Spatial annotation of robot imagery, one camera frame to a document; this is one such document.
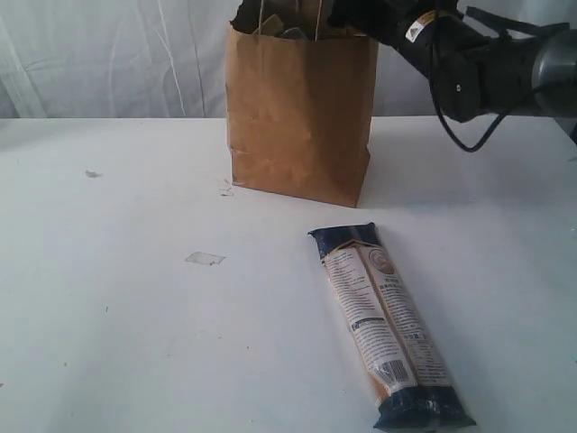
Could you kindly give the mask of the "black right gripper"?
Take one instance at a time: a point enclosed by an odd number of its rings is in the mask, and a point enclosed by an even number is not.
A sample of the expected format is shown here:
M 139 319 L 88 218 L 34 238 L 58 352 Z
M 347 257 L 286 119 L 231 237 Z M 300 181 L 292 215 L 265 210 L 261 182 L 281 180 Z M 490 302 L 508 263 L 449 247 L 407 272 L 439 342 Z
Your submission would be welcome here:
M 423 76 L 431 68 L 430 46 L 440 56 L 478 48 L 489 40 L 463 21 L 455 1 L 335 0 L 327 22 L 390 46 Z

